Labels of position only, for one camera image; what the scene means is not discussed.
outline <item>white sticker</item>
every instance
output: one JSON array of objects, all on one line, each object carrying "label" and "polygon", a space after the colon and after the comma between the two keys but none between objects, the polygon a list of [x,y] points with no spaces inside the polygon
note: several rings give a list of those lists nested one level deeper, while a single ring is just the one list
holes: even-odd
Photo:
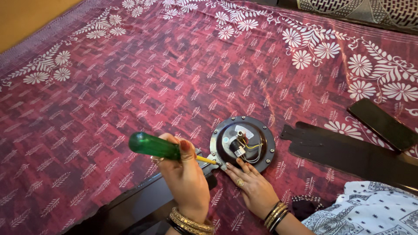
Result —
[{"label": "white sticker", "polygon": [[245,136],[248,139],[251,139],[254,136],[254,134],[251,131],[249,131],[247,128],[245,128],[243,126],[240,126],[240,125],[236,125],[235,126],[235,131],[236,132],[238,132],[238,131],[245,131]]},{"label": "white sticker", "polygon": [[245,150],[240,146],[240,148],[234,152],[237,157],[240,157],[242,154],[245,153]]}]

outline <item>white fabric with black print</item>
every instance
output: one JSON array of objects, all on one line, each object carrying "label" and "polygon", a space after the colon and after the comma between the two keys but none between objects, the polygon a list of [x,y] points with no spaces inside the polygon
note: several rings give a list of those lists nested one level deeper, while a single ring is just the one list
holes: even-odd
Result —
[{"label": "white fabric with black print", "polygon": [[302,223],[318,235],[418,235],[418,198],[371,181],[347,182],[334,205]]}]

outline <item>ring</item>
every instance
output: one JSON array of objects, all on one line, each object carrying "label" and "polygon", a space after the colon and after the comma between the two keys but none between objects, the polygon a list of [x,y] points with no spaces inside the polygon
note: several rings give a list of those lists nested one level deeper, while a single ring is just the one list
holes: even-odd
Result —
[{"label": "ring", "polygon": [[151,162],[153,162],[155,165],[162,162],[164,158],[154,158],[154,156],[151,156]]},{"label": "ring", "polygon": [[238,185],[238,187],[244,186],[244,181],[242,179],[238,179],[237,180],[237,185]]}]

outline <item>smartphone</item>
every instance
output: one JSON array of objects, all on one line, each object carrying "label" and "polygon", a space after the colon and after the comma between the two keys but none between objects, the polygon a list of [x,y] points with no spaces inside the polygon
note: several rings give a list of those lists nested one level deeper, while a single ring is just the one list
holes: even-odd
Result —
[{"label": "smartphone", "polygon": [[399,151],[408,150],[418,142],[418,134],[387,114],[369,99],[361,99],[347,111],[382,140]]}]

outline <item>fingernail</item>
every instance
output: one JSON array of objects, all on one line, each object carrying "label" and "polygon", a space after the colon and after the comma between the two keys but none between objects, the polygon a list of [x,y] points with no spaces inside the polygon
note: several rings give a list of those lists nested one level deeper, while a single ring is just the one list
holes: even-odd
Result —
[{"label": "fingernail", "polygon": [[187,140],[180,141],[180,147],[183,151],[188,151],[190,149],[190,145]]}]

